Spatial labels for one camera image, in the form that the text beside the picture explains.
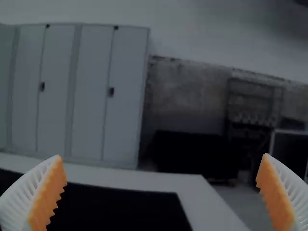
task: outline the stain on wall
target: stain on wall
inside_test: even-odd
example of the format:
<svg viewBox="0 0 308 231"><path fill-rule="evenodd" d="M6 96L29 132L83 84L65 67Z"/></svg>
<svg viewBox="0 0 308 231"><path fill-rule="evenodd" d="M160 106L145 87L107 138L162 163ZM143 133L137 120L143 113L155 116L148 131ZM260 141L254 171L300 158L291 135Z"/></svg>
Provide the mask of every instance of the stain on wall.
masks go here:
<svg viewBox="0 0 308 231"><path fill-rule="evenodd" d="M308 122L308 86L231 67L151 56L141 129L141 154L156 130L222 134L231 77L284 89L281 115Z"/></svg>

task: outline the white cabinet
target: white cabinet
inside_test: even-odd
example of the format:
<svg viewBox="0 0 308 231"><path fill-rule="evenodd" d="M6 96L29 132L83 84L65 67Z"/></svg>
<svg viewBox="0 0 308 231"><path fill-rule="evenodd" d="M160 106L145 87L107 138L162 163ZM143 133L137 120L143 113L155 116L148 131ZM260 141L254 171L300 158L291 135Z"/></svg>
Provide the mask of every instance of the white cabinet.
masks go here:
<svg viewBox="0 0 308 231"><path fill-rule="evenodd" d="M67 88L74 26L53 26L45 32L38 103L38 152L64 154Z"/></svg>
<svg viewBox="0 0 308 231"><path fill-rule="evenodd" d="M149 30L56 24L16 30L11 151L135 167Z"/></svg>
<svg viewBox="0 0 308 231"><path fill-rule="evenodd" d="M71 155L102 160L104 117L109 78L111 26L84 26L81 31Z"/></svg>
<svg viewBox="0 0 308 231"><path fill-rule="evenodd" d="M148 31L123 27L115 31L107 101L103 159L107 162L136 162L143 107L144 67Z"/></svg>
<svg viewBox="0 0 308 231"><path fill-rule="evenodd" d="M19 29L12 95L12 148L37 150L38 89L45 26Z"/></svg>
<svg viewBox="0 0 308 231"><path fill-rule="evenodd" d="M0 149L7 143L8 86L14 36L13 26L0 24Z"/></svg>

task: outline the black surface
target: black surface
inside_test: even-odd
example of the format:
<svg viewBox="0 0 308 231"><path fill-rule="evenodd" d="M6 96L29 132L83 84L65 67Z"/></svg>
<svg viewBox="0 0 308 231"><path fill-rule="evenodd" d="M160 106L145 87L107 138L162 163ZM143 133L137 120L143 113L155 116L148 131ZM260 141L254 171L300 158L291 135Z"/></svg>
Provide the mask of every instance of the black surface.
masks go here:
<svg viewBox="0 0 308 231"><path fill-rule="evenodd" d="M295 0L297 3L308 7L308 0Z"/></svg>
<svg viewBox="0 0 308 231"><path fill-rule="evenodd" d="M217 180L237 178L237 152L219 135L159 130L149 150L161 172L201 174Z"/></svg>
<svg viewBox="0 0 308 231"><path fill-rule="evenodd" d="M275 133L271 155L304 180L308 161L308 135Z"/></svg>
<svg viewBox="0 0 308 231"><path fill-rule="evenodd" d="M21 174L0 169L0 195ZM48 231L191 231L176 193L68 183Z"/></svg>

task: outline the concrete wall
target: concrete wall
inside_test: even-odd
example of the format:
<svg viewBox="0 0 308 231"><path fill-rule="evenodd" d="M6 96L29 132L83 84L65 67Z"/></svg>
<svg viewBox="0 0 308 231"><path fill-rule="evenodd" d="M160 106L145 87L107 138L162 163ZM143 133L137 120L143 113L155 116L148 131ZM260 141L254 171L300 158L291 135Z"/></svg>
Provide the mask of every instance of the concrete wall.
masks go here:
<svg viewBox="0 0 308 231"><path fill-rule="evenodd" d="M151 56L141 152L158 129L222 135L228 99L227 81L232 77L280 87L283 89L282 104L275 104L278 118L285 116L308 122L306 84L237 68Z"/></svg>
<svg viewBox="0 0 308 231"><path fill-rule="evenodd" d="M1 0L0 22L148 26L153 55L308 82L308 8L292 0Z"/></svg>

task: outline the floor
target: floor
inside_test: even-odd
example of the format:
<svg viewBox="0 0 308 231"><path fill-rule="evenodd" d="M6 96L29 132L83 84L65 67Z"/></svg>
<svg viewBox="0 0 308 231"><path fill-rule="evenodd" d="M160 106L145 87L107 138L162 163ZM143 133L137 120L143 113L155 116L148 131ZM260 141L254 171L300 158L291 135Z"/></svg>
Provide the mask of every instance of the floor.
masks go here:
<svg viewBox="0 0 308 231"><path fill-rule="evenodd" d="M239 174L235 187L213 186L251 231L274 231L261 195L247 184L247 173Z"/></svg>

